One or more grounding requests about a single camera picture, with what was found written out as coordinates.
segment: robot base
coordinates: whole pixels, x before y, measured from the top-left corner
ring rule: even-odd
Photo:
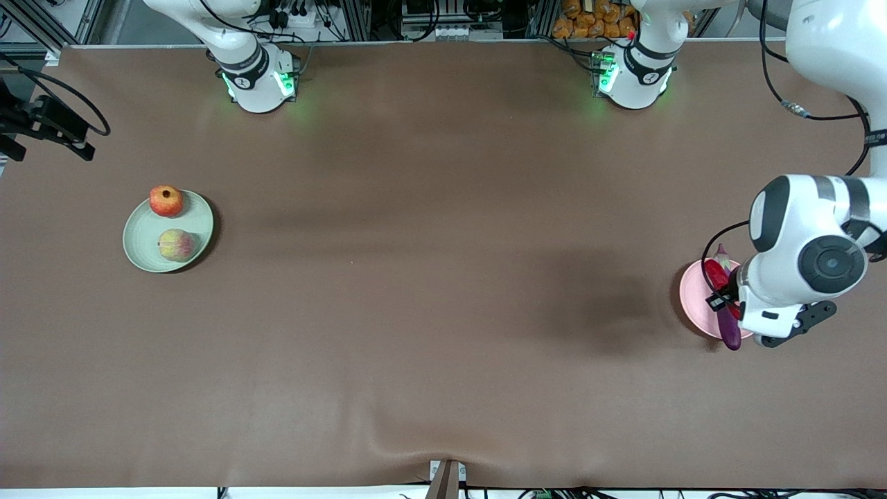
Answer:
[[[252,89],[241,89],[224,78],[232,101],[250,113],[269,113],[284,102],[295,100],[299,85],[299,58],[274,44],[262,44],[262,47],[268,51],[268,69],[255,81]]]
[[[657,73],[649,74],[650,78],[655,78],[653,84],[641,84],[638,77],[628,69],[623,47],[610,45],[603,49],[603,54],[605,57],[612,55],[612,60],[601,63],[604,73],[597,78],[596,90],[617,106],[626,109],[650,107],[665,92],[671,76],[670,69],[662,77]]]

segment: purple eggplant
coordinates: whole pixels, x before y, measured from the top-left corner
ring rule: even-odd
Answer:
[[[727,310],[729,307],[718,310],[718,330],[724,345],[730,350],[739,350],[742,346],[742,334],[739,332],[739,322]]]

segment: plate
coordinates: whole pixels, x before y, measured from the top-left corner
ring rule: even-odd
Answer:
[[[123,252],[136,267],[154,273],[173,272],[193,262],[209,245],[215,223],[209,203],[200,194],[185,190],[181,193],[184,207],[174,217],[154,213],[147,199],[132,211],[123,228]],[[171,262],[161,256],[157,241],[168,229],[182,229],[194,237],[197,250],[188,261]]]
[[[730,268],[733,269],[737,266],[739,266],[737,262],[730,260]],[[684,275],[680,278],[680,306],[683,307],[684,313],[687,314],[694,326],[710,337],[721,339],[718,314],[711,310],[709,304],[705,303],[705,298],[710,297],[711,294],[709,285],[703,279],[703,270],[700,268],[699,260],[696,260],[687,267]],[[754,334],[745,329],[740,329],[739,332],[742,339]]]

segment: light green plate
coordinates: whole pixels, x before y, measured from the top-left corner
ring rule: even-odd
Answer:
[[[133,265],[147,272],[164,273],[178,270],[200,256],[213,234],[213,211],[200,194],[182,191],[184,207],[174,217],[161,217],[151,211],[148,200],[132,211],[123,228],[123,251]],[[157,240],[167,229],[182,229],[194,236],[197,250],[186,262],[170,262],[161,256]]]

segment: pink plate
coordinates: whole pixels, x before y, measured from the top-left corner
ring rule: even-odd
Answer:
[[[731,268],[737,266],[739,266],[738,263],[730,260]],[[703,270],[700,268],[699,260],[695,260],[680,278],[680,306],[684,308],[684,313],[687,314],[694,326],[710,337],[721,339],[718,329],[718,315],[709,308],[709,304],[705,303],[705,298],[710,296],[711,289],[703,279]],[[745,329],[740,329],[740,333],[742,333],[743,339],[752,336],[752,333]]]

